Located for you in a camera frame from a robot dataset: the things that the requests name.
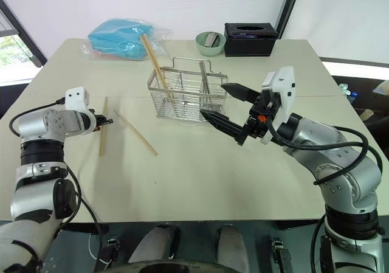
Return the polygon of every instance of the black cable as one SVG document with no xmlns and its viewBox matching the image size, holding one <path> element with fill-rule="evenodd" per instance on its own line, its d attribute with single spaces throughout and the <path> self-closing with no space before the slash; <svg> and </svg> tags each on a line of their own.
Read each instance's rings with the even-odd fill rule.
<svg viewBox="0 0 389 273">
<path fill-rule="evenodd" d="M 93 272 L 96 272 L 97 268 L 98 268 L 98 264 L 100 262 L 100 256 L 102 254 L 102 249 L 103 249 L 103 231 L 102 231 L 102 228 L 100 227 L 100 224 L 98 223 L 97 218 L 95 216 L 95 213 L 93 212 L 91 207 L 88 205 L 88 203 L 86 203 L 86 201 L 82 197 L 80 197 L 80 199 L 81 199 L 82 204 L 84 204 L 85 208 L 88 210 L 89 214 L 91 215 L 93 222 L 95 224 L 95 227 L 97 229 L 97 233 L 98 233 L 98 251 L 97 251 L 97 255 L 96 255 L 95 266 L 93 269 Z"/>
<path fill-rule="evenodd" d="M 314 233 L 312 235 L 312 240 L 311 240 L 311 253 L 310 253 L 310 258 L 311 258 L 311 273 L 316 273 L 316 268 L 315 268 L 315 248 L 316 248 L 316 239 L 318 232 L 321 228 L 321 226 L 324 223 L 324 219 L 326 218 L 326 215 L 324 214 L 316 224 Z"/>
<path fill-rule="evenodd" d="M 335 148 L 341 148 L 341 147 L 361 146 L 361 143 L 356 141 L 339 142 L 339 143 L 331 143 L 331 144 L 323 144 L 323 145 L 305 145 L 300 143 L 294 143 L 281 137 L 277 133 L 277 131 L 273 127 L 273 120 L 271 119 L 271 117 L 267 117 L 266 126 L 277 142 L 282 143 L 287 147 L 295 148 L 296 150 L 333 150 Z"/>
<path fill-rule="evenodd" d="M 10 128 L 11 132 L 12 132 L 14 135 L 20 137 L 20 133 L 17 132 L 17 131 L 14 129 L 14 127 L 13 127 L 13 123 L 15 122 L 15 120 L 16 120 L 17 118 L 20 118 L 20 117 L 23 116 L 23 115 L 26 115 L 26 114 L 28 114 L 28 113 L 31 113 L 31 112 L 34 112 L 34 111 L 37 111 L 37 110 L 40 110 L 40 109 L 44 109 L 44 108 L 48 108 L 48 107 L 53 107 L 53 106 L 55 106 L 55 105 L 63 105 L 64 103 L 65 103 L 65 98 L 61 98 L 61 99 L 55 101 L 54 103 L 51 103 L 51 104 L 48 104 L 48 105 L 43 105 L 43 106 L 40 106 L 40 107 L 36 107 L 36 108 L 30 109 L 30 110 L 24 111 L 24 112 L 22 112 L 22 113 L 20 113 L 20 114 L 18 114 L 18 115 L 16 115 L 16 116 L 14 116 L 14 118 L 11 119 L 11 121 L 10 121 L 10 123 L 9 123 L 9 128 Z"/>
<path fill-rule="evenodd" d="M 339 127 L 339 126 L 334 126 L 334 128 L 338 129 L 339 131 L 348 132 L 348 133 L 351 133 L 351 134 L 354 134 L 354 135 L 360 137 L 362 139 L 362 150 L 360 151 L 357 158 L 352 163 L 350 163 L 347 167 L 345 167 L 345 168 L 343 168 L 343 169 L 341 169 L 341 170 L 339 170 L 339 171 L 337 171 L 337 172 L 335 172 L 327 177 L 324 177 L 322 179 L 314 181 L 314 185 L 320 185 L 324 182 L 330 181 L 332 179 L 335 179 L 341 175 L 348 173 L 349 171 L 354 169 L 356 166 L 358 166 L 365 159 L 365 156 L 367 155 L 369 141 L 367 140 L 366 136 L 364 136 L 362 133 L 360 133 L 356 130 L 350 129 L 350 128 Z"/>
<path fill-rule="evenodd" d="M 337 172 L 335 172 L 327 177 L 324 177 L 323 179 L 315 181 L 314 185 L 320 185 L 326 181 L 330 181 L 331 179 L 334 179 L 336 177 L 344 175 L 345 173 L 348 173 L 349 171 L 354 169 L 357 165 L 359 165 L 363 161 L 363 159 L 365 158 L 365 156 L 367 154 L 368 147 L 369 147 L 368 140 L 362 133 L 355 131 L 355 130 L 352 130 L 352 129 L 349 129 L 349 128 L 345 128 L 345 127 L 338 127 L 338 128 L 341 131 L 350 132 L 350 133 L 353 133 L 353 134 L 359 136 L 362 139 L 362 142 L 352 141 L 352 142 L 340 142 L 340 143 L 332 143 L 332 144 L 324 144 L 324 145 L 305 145 L 305 144 L 290 142 L 289 140 L 280 136 L 273 127 L 273 120 L 271 117 L 267 117 L 266 126 L 277 142 L 279 142 L 287 147 L 295 148 L 297 150 L 331 150 L 331 149 L 340 148 L 340 147 L 361 147 L 362 146 L 362 150 L 361 150 L 360 154 L 357 156 L 357 158 L 352 163 L 350 163 L 347 167 L 345 167 L 345 168 L 343 168 L 343 169 L 341 169 L 341 170 L 339 170 L 339 171 L 337 171 Z"/>
<path fill-rule="evenodd" d="M 70 176 L 72 177 L 73 181 L 74 181 L 74 184 L 76 186 L 76 190 L 77 190 L 77 206 L 73 212 L 73 214 L 64 222 L 64 223 L 61 223 L 61 225 L 59 226 L 58 229 L 63 229 L 66 225 L 68 225 L 73 219 L 74 217 L 76 216 L 76 214 L 78 213 L 79 209 L 80 209 L 80 206 L 81 206 L 81 198 L 82 198 L 82 193 L 81 193 L 81 187 L 80 187 L 80 183 L 78 182 L 78 179 L 77 177 L 74 175 L 72 169 L 67 165 L 67 172 L 70 174 Z"/>
</svg>

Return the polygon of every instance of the chopstick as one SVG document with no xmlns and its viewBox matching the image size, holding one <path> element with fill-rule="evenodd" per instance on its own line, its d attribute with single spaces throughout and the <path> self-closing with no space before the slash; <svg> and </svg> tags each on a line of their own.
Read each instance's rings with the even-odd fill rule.
<svg viewBox="0 0 389 273">
<path fill-rule="evenodd" d="M 118 111 L 115 110 L 115 113 L 116 115 L 118 115 L 118 117 L 127 125 L 128 128 L 130 128 L 133 133 L 135 133 L 135 135 L 146 145 L 146 147 L 155 155 L 157 156 L 158 153 L 157 151 L 147 142 L 147 140 L 135 129 L 135 127 L 133 127 L 133 125 L 131 123 L 129 123 L 127 121 L 127 119 L 125 119 L 123 117 L 123 115 L 121 115 Z"/>
<path fill-rule="evenodd" d="M 205 70 L 204 61 L 200 61 L 200 70 L 201 70 L 201 77 L 202 77 L 202 84 L 204 87 L 204 92 L 206 94 L 209 94 L 208 76 L 207 76 L 207 71 Z"/>
<path fill-rule="evenodd" d="M 145 49 L 146 49 L 148 56 L 150 56 L 150 59 L 151 59 L 151 62 L 153 64 L 154 70 L 156 71 L 158 80 L 160 81 L 160 83 L 162 84 L 164 89 L 168 89 L 168 86 L 167 86 L 166 81 L 165 81 L 165 77 L 164 77 L 164 75 L 159 67 L 157 58 L 154 54 L 153 49 L 151 48 L 150 41 L 148 40 L 147 35 L 143 34 L 142 36 L 140 36 L 140 39 L 142 40 L 142 43 L 145 46 Z M 171 103 L 173 105 L 175 105 L 176 100 L 173 98 L 173 96 L 169 92 L 167 93 L 167 95 L 168 95 L 169 99 L 171 100 Z"/>
<path fill-rule="evenodd" d="M 103 106 L 103 116 L 107 116 L 107 97 L 105 97 L 104 100 L 104 106 Z M 107 132 L 106 132 L 106 126 L 103 125 L 100 127 L 100 151 L 98 152 L 99 156 L 103 156 L 105 154 L 105 145 L 107 142 Z"/>
</svg>

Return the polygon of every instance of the orange part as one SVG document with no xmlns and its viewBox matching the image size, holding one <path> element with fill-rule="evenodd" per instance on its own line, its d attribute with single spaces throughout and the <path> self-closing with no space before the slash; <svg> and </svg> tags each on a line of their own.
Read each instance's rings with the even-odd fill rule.
<svg viewBox="0 0 389 273">
<path fill-rule="evenodd" d="M 264 115 L 259 115 L 259 116 L 258 116 L 258 120 L 259 120 L 260 122 L 266 122 L 266 121 L 267 121 L 267 118 L 266 118 Z"/>
</svg>

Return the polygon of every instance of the metal basket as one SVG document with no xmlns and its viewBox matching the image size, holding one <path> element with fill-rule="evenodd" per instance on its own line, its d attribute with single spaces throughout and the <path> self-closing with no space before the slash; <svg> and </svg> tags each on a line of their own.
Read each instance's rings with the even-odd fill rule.
<svg viewBox="0 0 389 273">
<path fill-rule="evenodd" d="M 205 68 L 204 71 L 199 72 L 175 69 L 176 60 L 197 61 L 200 66 L 201 63 L 208 63 L 209 71 L 205 71 Z M 147 82 L 157 109 L 157 117 L 206 122 L 200 114 L 200 109 L 223 113 L 226 92 L 221 85 L 227 82 L 227 76 L 212 71 L 211 61 L 174 57 L 172 67 L 160 69 L 165 77 L 167 88 L 165 89 L 158 80 L 156 71 L 151 73 Z"/>
</svg>

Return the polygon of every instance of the cable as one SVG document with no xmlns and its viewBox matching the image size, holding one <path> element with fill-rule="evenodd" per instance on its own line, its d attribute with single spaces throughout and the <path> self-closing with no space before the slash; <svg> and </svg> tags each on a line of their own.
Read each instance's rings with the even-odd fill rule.
<svg viewBox="0 0 389 273">
<path fill-rule="evenodd" d="M 349 128 L 346 128 L 346 127 L 339 127 L 339 126 L 334 126 L 334 128 L 338 129 L 339 131 L 344 131 L 344 132 L 348 132 L 348 133 L 351 133 L 351 134 L 354 134 L 358 137 L 360 137 L 363 141 L 363 138 L 366 139 L 367 141 L 367 138 L 360 132 L 356 131 L 356 130 L 353 130 L 353 129 L 349 129 Z M 370 145 L 368 146 L 368 150 L 371 152 L 371 154 L 376 158 L 376 162 L 377 162 L 377 166 L 378 166 L 378 169 L 380 170 L 380 172 L 382 173 L 382 159 L 381 159 L 381 156 L 379 155 L 379 153 L 373 148 L 371 147 Z"/>
<path fill-rule="evenodd" d="M 318 232 L 321 228 L 321 226 L 324 223 L 324 219 L 326 218 L 326 215 L 324 214 L 316 224 L 314 234 L 312 235 L 312 241 L 311 241 L 311 253 L 310 253 L 310 259 L 311 259 L 311 272 L 316 273 L 316 266 L 315 266 L 315 248 L 316 248 L 316 239 Z"/>
<path fill-rule="evenodd" d="M 22 113 L 19 113 L 18 115 L 14 116 L 14 118 L 11 119 L 11 121 L 10 121 L 10 123 L 9 123 L 9 128 L 10 128 L 11 132 L 12 132 L 14 135 L 20 137 L 20 133 L 17 132 L 17 131 L 14 129 L 14 127 L 13 127 L 13 123 L 15 122 L 15 120 L 16 120 L 17 118 L 20 118 L 20 117 L 23 116 L 23 115 L 26 115 L 26 114 L 28 114 L 28 113 L 31 113 L 31 112 L 34 112 L 34 111 L 37 111 L 37 110 L 40 110 L 40 109 L 44 109 L 44 108 L 48 108 L 48 107 L 53 107 L 53 106 L 55 106 L 55 105 L 63 105 L 64 103 L 65 103 L 65 98 L 63 97 L 63 98 L 61 98 L 61 99 L 55 101 L 54 103 L 51 103 L 51 104 L 48 104 L 48 105 L 43 105 L 43 106 L 36 107 L 36 108 L 30 109 L 30 110 L 24 111 L 24 112 L 22 112 Z"/>
<path fill-rule="evenodd" d="M 96 260 L 97 258 L 92 254 L 92 251 L 91 251 L 91 234 L 89 235 L 89 238 L 88 238 L 88 250 L 89 250 L 89 254 L 91 255 L 91 257 Z M 110 261 L 104 261 L 103 259 L 100 258 L 100 262 L 102 262 L 103 264 L 105 265 L 108 265 Z"/>
<path fill-rule="evenodd" d="M 267 117 L 266 120 L 266 126 L 267 129 L 269 129 L 270 133 L 273 135 L 274 139 L 282 143 L 283 145 L 295 148 L 296 150 L 333 150 L 335 148 L 341 148 L 341 147 L 359 147 L 361 146 L 360 142 L 356 141 L 349 141 L 349 142 L 339 142 L 339 143 L 331 143 L 331 144 L 323 144 L 323 145 L 305 145 L 305 144 L 299 144 L 291 142 L 283 137 L 281 137 L 277 131 L 273 127 L 273 120 L 271 117 Z"/>
<path fill-rule="evenodd" d="M 315 268 L 316 268 L 316 266 L 317 266 L 317 263 L 320 261 L 320 258 L 318 258 L 317 260 L 316 260 L 316 262 L 315 262 Z"/>
<path fill-rule="evenodd" d="M 110 261 L 108 262 L 108 264 L 107 265 L 105 265 L 105 267 L 104 267 L 104 271 L 105 270 L 107 270 L 107 268 L 109 267 L 109 265 L 112 263 L 112 259 L 110 259 Z"/>
<path fill-rule="evenodd" d="M 78 213 L 80 206 L 81 206 L 82 193 L 81 193 L 80 183 L 78 182 L 77 177 L 74 175 L 72 169 L 68 165 L 67 165 L 67 171 L 70 174 L 70 176 L 72 177 L 74 184 L 76 186 L 76 189 L 77 189 L 77 206 L 76 206 L 73 214 L 64 223 L 61 223 L 61 225 L 59 226 L 58 229 L 63 229 L 66 225 L 68 225 L 74 219 L 74 217 Z"/>
<path fill-rule="evenodd" d="M 98 233 L 98 251 L 97 251 L 95 266 L 93 269 L 93 272 L 96 272 L 96 270 L 98 268 L 98 262 L 100 261 L 100 256 L 102 254 L 102 249 L 103 249 L 103 232 L 102 232 L 102 228 L 100 227 L 100 224 L 97 221 L 95 213 L 93 212 L 91 207 L 88 205 L 88 203 L 86 203 L 86 201 L 82 197 L 80 197 L 80 199 L 81 199 L 82 204 L 84 204 L 85 208 L 88 210 L 89 214 L 91 215 L 93 222 L 95 224 L 95 227 L 97 229 L 97 233 Z"/>
<path fill-rule="evenodd" d="M 314 181 L 314 185 L 320 185 L 324 182 L 333 180 L 341 175 L 348 173 L 349 171 L 351 171 L 352 169 L 357 167 L 365 159 L 365 156 L 367 155 L 369 141 L 367 140 L 366 136 L 364 136 L 362 133 L 360 133 L 356 130 L 350 129 L 350 128 L 339 127 L 339 126 L 334 126 L 334 128 L 338 129 L 339 131 L 348 132 L 348 133 L 351 133 L 351 134 L 354 134 L 354 135 L 360 137 L 362 139 L 362 150 L 360 151 L 357 158 L 352 163 L 350 163 L 347 167 L 342 168 L 341 170 L 339 170 L 339 171 L 337 171 L 337 172 L 335 172 L 327 177 L 324 177 L 322 179 Z"/>
<path fill-rule="evenodd" d="M 332 143 L 332 144 L 324 144 L 324 145 L 305 145 L 305 144 L 290 142 L 287 139 L 280 136 L 276 132 L 276 130 L 274 129 L 273 120 L 270 116 L 267 117 L 266 126 L 277 142 L 279 142 L 283 145 L 286 145 L 287 147 L 291 147 L 291 148 L 294 148 L 297 150 L 331 150 L 331 149 L 340 148 L 340 147 L 361 147 L 362 146 L 362 151 L 360 152 L 360 154 L 357 156 L 357 158 L 351 164 L 349 164 L 347 167 L 345 167 L 345 168 L 343 168 L 343 169 L 341 169 L 341 170 L 339 170 L 339 171 L 337 171 L 337 172 L 335 172 L 327 177 L 324 177 L 323 179 L 316 180 L 314 182 L 314 185 L 320 185 L 326 181 L 329 181 L 331 179 L 334 179 L 336 177 L 339 177 L 339 176 L 344 175 L 345 173 L 348 173 L 349 171 L 351 171 L 353 168 L 355 168 L 357 165 L 359 165 L 363 161 L 363 159 L 365 158 L 365 156 L 367 154 L 368 147 L 369 147 L 368 140 L 362 133 L 355 131 L 355 130 L 352 130 L 352 129 L 349 129 L 349 128 L 345 128 L 345 127 L 338 127 L 338 128 L 341 131 L 350 132 L 350 133 L 353 133 L 353 134 L 359 136 L 362 139 L 362 142 L 351 141 L 351 142 L 340 142 L 340 143 Z"/>
</svg>

